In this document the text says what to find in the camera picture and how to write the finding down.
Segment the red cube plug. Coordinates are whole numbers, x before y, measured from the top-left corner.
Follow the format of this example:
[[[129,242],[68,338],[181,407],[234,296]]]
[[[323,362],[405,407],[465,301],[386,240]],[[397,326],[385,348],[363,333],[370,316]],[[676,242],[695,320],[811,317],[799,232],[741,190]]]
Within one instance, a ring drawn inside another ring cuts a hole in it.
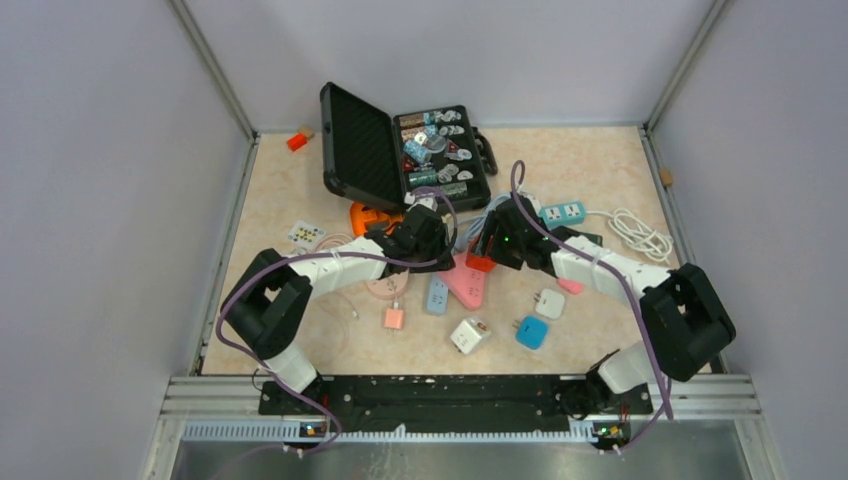
[[[497,263],[486,254],[479,240],[469,245],[465,264],[468,268],[483,273],[490,273],[497,266]]]

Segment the round pink power socket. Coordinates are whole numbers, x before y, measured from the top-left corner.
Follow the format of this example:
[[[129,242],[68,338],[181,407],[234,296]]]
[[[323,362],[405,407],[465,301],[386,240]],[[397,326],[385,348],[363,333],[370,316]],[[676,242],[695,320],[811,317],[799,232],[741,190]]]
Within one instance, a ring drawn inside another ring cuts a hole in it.
[[[380,280],[365,282],[366,290],[380,300],[396,300],[404,295],[409,286],[407,272],[391,275]]]

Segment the light blue power strip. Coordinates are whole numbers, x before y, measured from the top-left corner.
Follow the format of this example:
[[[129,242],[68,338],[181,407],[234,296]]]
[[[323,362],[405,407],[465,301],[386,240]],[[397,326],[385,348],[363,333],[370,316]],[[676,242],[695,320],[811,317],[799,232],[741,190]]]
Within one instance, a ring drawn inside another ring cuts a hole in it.
[[[441,316],[447,312],[450,290],[442,281],[440,276],[433,273],[430,277],[427,295],[425,297],[424,310],[434,316]]]

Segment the pink triangular power socket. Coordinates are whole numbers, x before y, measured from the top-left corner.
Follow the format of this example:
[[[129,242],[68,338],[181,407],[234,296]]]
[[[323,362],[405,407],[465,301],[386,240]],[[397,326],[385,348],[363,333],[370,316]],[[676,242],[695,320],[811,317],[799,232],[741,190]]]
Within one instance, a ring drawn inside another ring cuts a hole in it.
[[[478,310],[484,301],[486,273],[466,264],[466,253],[453,256],[455,266],[440,271],[438,276],[459,302],[468,310]]]

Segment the white charger plug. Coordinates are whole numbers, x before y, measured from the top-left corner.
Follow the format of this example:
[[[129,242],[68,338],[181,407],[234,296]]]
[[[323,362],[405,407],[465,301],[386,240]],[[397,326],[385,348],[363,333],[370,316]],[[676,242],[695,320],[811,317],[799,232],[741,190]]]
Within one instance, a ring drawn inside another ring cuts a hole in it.
[[[566,297],[559,291],[542,289],[534,295],[534,312],[550,320],[562,317],[566,305]]]

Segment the pink charger plug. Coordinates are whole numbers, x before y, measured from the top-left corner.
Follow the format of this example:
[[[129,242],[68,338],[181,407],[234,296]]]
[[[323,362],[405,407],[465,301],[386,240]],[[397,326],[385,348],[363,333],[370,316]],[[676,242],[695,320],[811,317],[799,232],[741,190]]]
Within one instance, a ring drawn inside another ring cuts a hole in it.
[[[579,295],[585,289],[582,283],[566,279],[558,279],[557,285],[571,295]]]

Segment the small salmon charger plug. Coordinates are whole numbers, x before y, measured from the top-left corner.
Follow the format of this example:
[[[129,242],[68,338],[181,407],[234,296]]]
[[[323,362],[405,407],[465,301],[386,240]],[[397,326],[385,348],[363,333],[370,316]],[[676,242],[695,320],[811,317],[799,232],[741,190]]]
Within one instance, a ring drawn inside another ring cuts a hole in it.
[[[403,330],[404,325],[405,311],[401,308],[399,302],[395,300],[384,313],[383,328],[388,331],[398,332]]]

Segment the blue charger plug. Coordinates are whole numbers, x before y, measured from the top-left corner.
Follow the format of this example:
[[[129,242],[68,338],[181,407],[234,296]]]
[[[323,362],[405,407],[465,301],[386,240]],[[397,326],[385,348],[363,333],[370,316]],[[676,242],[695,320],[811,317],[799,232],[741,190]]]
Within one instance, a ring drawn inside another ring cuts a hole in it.
[[[538,350],[549,332],[549,325],[535,316],[525,316],[514,321],[512,326],[515,330],[514,339],[530,350]]]

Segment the white cartoon plug adapter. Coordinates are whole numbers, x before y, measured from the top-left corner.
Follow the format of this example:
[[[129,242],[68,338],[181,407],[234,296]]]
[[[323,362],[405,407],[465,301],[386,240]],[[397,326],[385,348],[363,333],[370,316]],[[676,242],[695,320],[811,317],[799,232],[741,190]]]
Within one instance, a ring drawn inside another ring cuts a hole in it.
[[[462,319],[450,334],[450,340],[456,349],[470,355],[478,349],[492,334],[492,330],[479,317]]]

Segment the dark green cube plug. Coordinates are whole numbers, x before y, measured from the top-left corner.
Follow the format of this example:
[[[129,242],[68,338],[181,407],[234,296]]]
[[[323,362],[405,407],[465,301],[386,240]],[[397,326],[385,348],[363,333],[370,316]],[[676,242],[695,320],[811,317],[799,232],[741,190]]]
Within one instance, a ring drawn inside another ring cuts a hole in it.
[[[603,237],[601,235],[588,232],[581,232],[580,235],[586,237],[589,241],[598,246],[603,246]]]

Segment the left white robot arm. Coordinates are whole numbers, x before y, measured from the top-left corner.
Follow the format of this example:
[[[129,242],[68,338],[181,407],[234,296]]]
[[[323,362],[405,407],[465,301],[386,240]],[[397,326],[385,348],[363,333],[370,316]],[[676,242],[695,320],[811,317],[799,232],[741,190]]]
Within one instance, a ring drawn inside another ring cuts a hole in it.
[[[282,256],[261,251],[227,295],[215,326],[229,325],[239,349],[279,383],[283,401],[297,413],[319,404],[318,373],[294,339],[309,302],[352,284],[403,272],[450,270],[458,225],[445,224],[439,205],[451,204],[437,187],[408,194],[411,205],[390,233],[372,231],[335,248]]]

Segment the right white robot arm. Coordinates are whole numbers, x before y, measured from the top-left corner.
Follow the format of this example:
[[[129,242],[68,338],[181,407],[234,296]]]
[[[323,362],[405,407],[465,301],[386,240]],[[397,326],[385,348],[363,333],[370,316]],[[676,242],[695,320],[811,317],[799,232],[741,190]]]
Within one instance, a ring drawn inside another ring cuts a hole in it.
[[[737,336],[699,266],[649,264],[602,247],[567,226],[549,230],[523,195],[487,214],[468,255],[574,281],[631,308],[640,341],[607,355],[587,374],[587,400],[600,412],[614,411],[627,391],[650,380],[690,380]]]

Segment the orange tape dispenser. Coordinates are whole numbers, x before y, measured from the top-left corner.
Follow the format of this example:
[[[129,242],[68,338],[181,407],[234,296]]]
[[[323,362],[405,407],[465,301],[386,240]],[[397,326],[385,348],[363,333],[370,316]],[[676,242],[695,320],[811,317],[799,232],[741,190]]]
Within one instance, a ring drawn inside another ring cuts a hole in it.
[[[363,236],[372,231],[390,233],[393,228],[403,221],[402,214],[389,214],[375,210],[360,202],[353,202],[349,209],[351,230],[355,237]]]

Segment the red small block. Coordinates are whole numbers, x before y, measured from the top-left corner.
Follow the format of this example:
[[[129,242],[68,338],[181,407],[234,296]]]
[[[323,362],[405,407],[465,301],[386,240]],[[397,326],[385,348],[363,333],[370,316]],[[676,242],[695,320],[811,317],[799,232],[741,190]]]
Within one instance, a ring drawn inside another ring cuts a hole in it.
[[[301,149],[302,147],[306,146],[309,140],[309,136],[302,133],[297,133],[286,141],[286,145],[290,151],[295,152]]]

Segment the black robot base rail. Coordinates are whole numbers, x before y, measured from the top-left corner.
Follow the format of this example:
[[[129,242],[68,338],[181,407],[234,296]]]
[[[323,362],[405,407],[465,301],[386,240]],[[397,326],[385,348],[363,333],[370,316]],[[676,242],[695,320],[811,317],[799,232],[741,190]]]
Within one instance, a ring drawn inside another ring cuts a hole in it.
[[[564,433],[579,420],[650,415],[647,386],[623,394],[561,375],[321,376],[301,399],[262,385],[262,416],[333,413],[346,433]]]

